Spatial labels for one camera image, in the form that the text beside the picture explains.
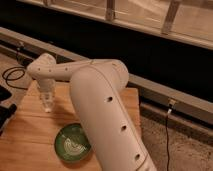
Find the gray floor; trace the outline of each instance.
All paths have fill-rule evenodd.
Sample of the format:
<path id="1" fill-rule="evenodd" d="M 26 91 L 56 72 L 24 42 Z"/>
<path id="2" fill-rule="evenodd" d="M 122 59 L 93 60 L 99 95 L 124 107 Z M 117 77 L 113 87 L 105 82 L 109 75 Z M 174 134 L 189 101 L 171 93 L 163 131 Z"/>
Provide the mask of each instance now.
<path id="1" fill-rule="evenodd" d="M 0 54 L 0 73 L 9 67 L 18 66 L 17 62 Z M 12 82 L 16 86 L 28 87 L 31 78 L 26 75 L 21 80 Z M 13 89 L 0 78 L 0 84 L 8 88 L 13 96 L 3 102 L 4 106 L 11 103 L 19 104 L 26 91 Z M 141 116 L 143 141 L 159 171 L 166 170 L 166 132 L 165 126 L 152 119 Z M 207 145 L 190 138 L 175 129 L 169 129 L 170 137 L 170 171 L 213 171 L 213 142 Z"/>

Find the black object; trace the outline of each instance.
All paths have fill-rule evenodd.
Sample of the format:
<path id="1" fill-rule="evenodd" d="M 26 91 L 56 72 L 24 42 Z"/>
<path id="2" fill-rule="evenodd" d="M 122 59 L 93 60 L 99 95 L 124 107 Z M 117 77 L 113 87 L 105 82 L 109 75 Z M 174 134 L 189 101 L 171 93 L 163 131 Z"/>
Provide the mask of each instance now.
<path id="1" fill-rule="evenodd" d="M 4 87 L 0 86 L 0 102 L 11 97 L 11 93 Z M 0 106 L 0 135 L 3 131 L 4 123 L 9 119 L 16 111 L 15 104 L 10 105 L 9 108 Z"/>
<path id="2" fill-rule="evenodd" d="M 16 109 L 17 107 L 15 104 L 12 104 L 9 108 L 0 106 L 0 135 L 3 131 L 5 121 L 15 113 Z"/>
<path id="3" fill-rule="evenodd" d="M 11 97 L 11 93 L 4 87 L 0 86 L 0 102 Z"/>

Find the glass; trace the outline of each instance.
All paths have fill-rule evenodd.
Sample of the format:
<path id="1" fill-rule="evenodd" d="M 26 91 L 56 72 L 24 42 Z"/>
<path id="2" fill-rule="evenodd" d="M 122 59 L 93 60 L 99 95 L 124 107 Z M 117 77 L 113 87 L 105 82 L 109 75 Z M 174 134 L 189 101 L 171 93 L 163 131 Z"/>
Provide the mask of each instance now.
<path id="1" fill-rule="evenodd" d="M 167 0 L 115 0 L 115 17 L 160 29 L 169 3 Z"/>
<path id="2" fill-rule="evenodd" d="M 212 41 L 213 1 L 182 1 L 172 26 L 172 32 Z"/>
<path id="3" fill-rule="evenodd" d="M 106 0 L 53 0 L 54 5 L 98 16 L 105 16 Z"/>

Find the cable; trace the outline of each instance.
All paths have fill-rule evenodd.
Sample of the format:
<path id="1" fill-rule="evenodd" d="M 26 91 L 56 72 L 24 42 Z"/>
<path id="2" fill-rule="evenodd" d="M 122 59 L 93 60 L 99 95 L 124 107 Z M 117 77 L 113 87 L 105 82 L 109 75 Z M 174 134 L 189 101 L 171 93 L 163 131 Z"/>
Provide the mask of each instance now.
<path id="1" fill-rule="evenodd" d="M 169 116 L 172 113 L 172 110 L 174 109 L 174 106 L 177 104 L 178 102 L 174 99 L 169 99 L 169 109 L 167 111 L 167 115 L 166 115 L 166 123 L 165 123 L 165 127 L 166 127 L 166 152 L 167 152 L 167 171 L 169 171 L 169 164 L 170 164 L 170 153 L 169 153 L 169 130 L 168 130 L 168 121 L 169 121 Z"/>
<path id="2" fill-rule="evenodd" d="M 170 153 L 169 153 L 169 131 L 168 131 L 168 119 L 169 119 L 169 115 L 172 112 L 172 108 L 169 108 L 167 115 L 166 115 L 166 152 L 167 152 L 167 171 L 169 171 L 169 163 L 170 163 Z"/>
<path id="3" fill-rule="evenodd" d="M 21 64 L 21 61 L 20 59 L 18 58 L 19 56 L 19 52 L 21 51 L 21 48 L 17 48 L 17 51 L 16 51 L 16 60 L 19 64 Z M 14 74 L 15 72 L 22 72 L 22 74 L 16 78 L 10 78 L 10 76 L 12 74 Z M 3 73 L 2 73 L 2 78 L 5 80 L 6 84 L 9 86 L 9 87 L 12 87 L 12 88 L 16 88 L 16 89 L 21 89 L 21 90 L 27 90 L 27 88 L 24 88 L 24 87 L 18 87 L 18 86 L 14 86 L 14 85 L 11 85 L 9 83 L 9 81 L 16 81 L 16 80 L 19 80 L 21 79 L 23 76 L 25 75 L 25 68 L 20 66 L 20 67 L 11 67 L 11 68 L 8 68 L 6 69 Z"/>

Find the wooden table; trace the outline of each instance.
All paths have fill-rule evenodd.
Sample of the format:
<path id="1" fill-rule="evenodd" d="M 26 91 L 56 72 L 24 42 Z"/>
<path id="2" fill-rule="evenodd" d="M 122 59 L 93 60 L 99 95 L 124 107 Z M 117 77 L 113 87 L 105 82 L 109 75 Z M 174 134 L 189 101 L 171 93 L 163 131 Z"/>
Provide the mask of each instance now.
<path id="1" fill-rule="evenodd" d="M 69 97 L 67 83 L 57 82 L 55 107 L 45 113 L 39 100 L 36 82 L 27 94 L 0 137 L 0 171 L 99 171 L 93 152 L 76 164 L 63 163 L 54 151 L 54 140 L 67 124 L 79 122 Z M 137 130 L 140 129 L 138 92 L 126 88 L 121 98 Z"/>

